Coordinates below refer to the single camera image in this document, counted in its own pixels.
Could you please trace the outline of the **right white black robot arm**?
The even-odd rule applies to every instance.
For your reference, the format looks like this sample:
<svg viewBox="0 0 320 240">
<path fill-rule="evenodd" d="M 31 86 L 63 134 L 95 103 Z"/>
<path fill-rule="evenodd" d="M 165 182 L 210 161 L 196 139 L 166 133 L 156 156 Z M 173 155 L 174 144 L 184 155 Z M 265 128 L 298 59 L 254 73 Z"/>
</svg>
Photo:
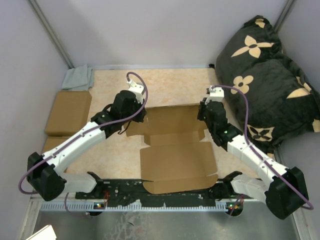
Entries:
<svg viewBox="0 0 320 240">
<path fill-rule="evenodd" d="M 222 102 L 203 98 L 197 118 L 205 122 L 218 147 L 237 157 L 258 176 L 252 178 L 240 172 L 228 175 L 222 189 L 226 197 L 242 194 L 259 200 L 281 220 L 307 203 L 309 195 L 303 172 L 276 162 L 248 141 L 228 122 Z"/>
</svg>

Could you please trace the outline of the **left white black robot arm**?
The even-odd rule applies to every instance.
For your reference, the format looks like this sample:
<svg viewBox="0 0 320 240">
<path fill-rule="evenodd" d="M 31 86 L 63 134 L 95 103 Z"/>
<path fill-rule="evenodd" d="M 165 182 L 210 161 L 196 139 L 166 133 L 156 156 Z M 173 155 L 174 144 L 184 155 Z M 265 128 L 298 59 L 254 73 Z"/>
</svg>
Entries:
<svg viewBox="0 0 320 240">
<path fill-rule="evenodd" d="M 67 174 L 69 165 L 94 145 L 120 133 L 123 125 L 143 122 L 148 91 L 122 90 L 102 111 L 76 134 L 43 154 L 32 153 L 27 161 L 26 179 L 45 201 L 64 193 L 84 193 L 97 199 L 103 195 L 104 181 L 95 173 Z"/>
</svg>

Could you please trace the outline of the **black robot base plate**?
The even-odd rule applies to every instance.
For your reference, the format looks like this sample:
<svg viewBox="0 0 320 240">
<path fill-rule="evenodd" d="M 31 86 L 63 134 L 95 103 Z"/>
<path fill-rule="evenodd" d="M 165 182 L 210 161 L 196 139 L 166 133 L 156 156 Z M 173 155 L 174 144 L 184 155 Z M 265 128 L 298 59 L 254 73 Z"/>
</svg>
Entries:
<svg viewBox="0 0 320 240">
<path fill-rule="evenodd" d="M 199 190 L 179 191 L 174 193 L 150 193 L 143 187 L 141 179 L 103 179 L 90 192 L 77 192 L 78 200 L 98 200 L 94 212 L 102 211 L 218 211 L 238 216 L 247 195 L 241 195 L 231 190 L 231 185 L 224 179 L 219 179 L 214 186 Z"/>
</svg>

